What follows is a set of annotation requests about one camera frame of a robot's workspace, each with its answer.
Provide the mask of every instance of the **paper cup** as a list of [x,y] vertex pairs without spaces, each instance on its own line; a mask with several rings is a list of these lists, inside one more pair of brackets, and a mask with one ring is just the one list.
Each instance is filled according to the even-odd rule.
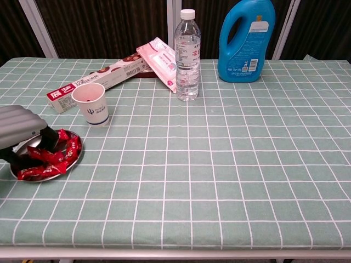
[[83,84],[72,92],[72,98],[77,102],[84,118],[91,126],[100,127],[109,122],[105,88],[101,84]]

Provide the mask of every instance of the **metal plate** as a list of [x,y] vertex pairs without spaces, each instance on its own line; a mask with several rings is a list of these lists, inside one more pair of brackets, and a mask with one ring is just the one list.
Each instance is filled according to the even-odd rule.
[[[69,131],[69,130],[65,130],[65,132],[70,138],[72,138],[73,136],[78,136],[78,134],[76,134],[76,133],[74,133],[72,131]],[[38,144],[40,143],[41,139],[42,139],[41,135],[37,135],[37,136],[33,137],[32,139],[30,139],[27,142],[25,142],[16,151],[16,154],[17,155],[24,155],[24,154],[26,154],[27,153],[27,146],[37,147]],[[68,172],[72,168],[72,166],[76,164],[76,162],[80,159],[80,157],[81,157],[81,155],[83,153],[83,142],[82,142],[82,139],[80,137],[79,137],[79,140],[81,142],[82,148],[81,148],[81,150],[80,150],[80,152],[78,154],[77,159],[66,168],[66,172]],[[61,150],[62,153],[65,154],[66,147],[67,147],[67,143],[66,142],[61,142],[61,143],[59,143],[56,146],[55,151],[60,151]],[[13,175],[13,177],[15,177],[17,179],[17,170],[12,165],[10,166],[10,171],[11,171],[11,174]],[[49,180],[55,179],[55,178],[57,178],[57,177],[59,177],[61,175],[62,174],[54,175],[52,177],[44,178],[42,180],[40,180],[40,178],[39,178],[39,180],[21,180],[21,181],[23,181],[23,182],[45,182],[45,181],[49,181]]]

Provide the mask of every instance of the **wet wipes packet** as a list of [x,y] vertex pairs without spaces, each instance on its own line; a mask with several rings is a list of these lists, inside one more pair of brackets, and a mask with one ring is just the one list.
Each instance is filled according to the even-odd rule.
[[137,48],[140,56],[149,64],[160,80],[176,93],[176,56],[172,48],[156,37]]

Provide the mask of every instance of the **red and white box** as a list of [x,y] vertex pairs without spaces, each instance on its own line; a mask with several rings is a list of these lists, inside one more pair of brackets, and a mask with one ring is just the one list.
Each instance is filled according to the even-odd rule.
[[62,113],[77,105],[72,99],[71,93],[80,85],[89,82],[100,83],[105,87],[105,90],[108,90],[109,88],[133,76],[140,78],[150,78],[156,76],[138,53],[128,56],[110,66],[102,68],[97,72],[92,72],[88,76],[46,94],[46,96],[54,109],[58,113]]

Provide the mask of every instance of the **detergent bottle handle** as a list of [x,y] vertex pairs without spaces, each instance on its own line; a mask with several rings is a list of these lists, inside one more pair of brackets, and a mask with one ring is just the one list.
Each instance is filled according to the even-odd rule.
[[245,14],[242,12],[239,12],[237,8],[237,5],[231,9],[231,11],[226,15],[222,29],[220,31],[219,35],[219,46],[221,49],[223,49],[224,52],[227,52],[227,47],[228,47],[228,37],[231,28],[234,26],[235,22],[241,17],[243,17]]

